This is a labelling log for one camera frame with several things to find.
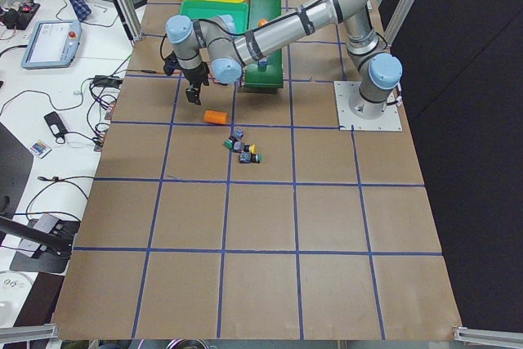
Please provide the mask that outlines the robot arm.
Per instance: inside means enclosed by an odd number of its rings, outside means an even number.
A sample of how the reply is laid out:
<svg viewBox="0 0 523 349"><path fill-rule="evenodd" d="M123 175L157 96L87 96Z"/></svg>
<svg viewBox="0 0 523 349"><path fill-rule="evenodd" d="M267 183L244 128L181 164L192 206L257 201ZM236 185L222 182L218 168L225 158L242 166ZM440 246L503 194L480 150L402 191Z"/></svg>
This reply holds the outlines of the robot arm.
<svg viewBox="0 0 523 349"><path fill-rule="evenodd" d="M200 102L200 89L212 74L221 84L237 82L247 65L258 63L280 48L311 36L326 25L343 24L346 51L360 74L358 90L351 94L350 111L362 119L381 117L389 96L403 74L400 60L385 52L382 38L372 26L368 0L310 0L285 15L238 33L230 15L191 19L175 15L166 25L172 53L163 72L178 70L190 83L187 100Z"/></svg>

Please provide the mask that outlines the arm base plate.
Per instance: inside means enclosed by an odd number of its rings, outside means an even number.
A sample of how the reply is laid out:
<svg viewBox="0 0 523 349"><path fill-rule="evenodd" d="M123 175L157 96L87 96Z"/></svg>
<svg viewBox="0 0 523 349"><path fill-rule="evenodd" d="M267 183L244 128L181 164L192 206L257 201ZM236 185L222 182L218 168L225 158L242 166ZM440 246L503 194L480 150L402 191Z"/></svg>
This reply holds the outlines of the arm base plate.
<svg viewBox="0 0 523 349"><path fill-rule="evenodd" d="M392 92L384 102L374 104L360 95L359 81L335 81L333 85L341 131L402 131L399 109Z"/></svg>

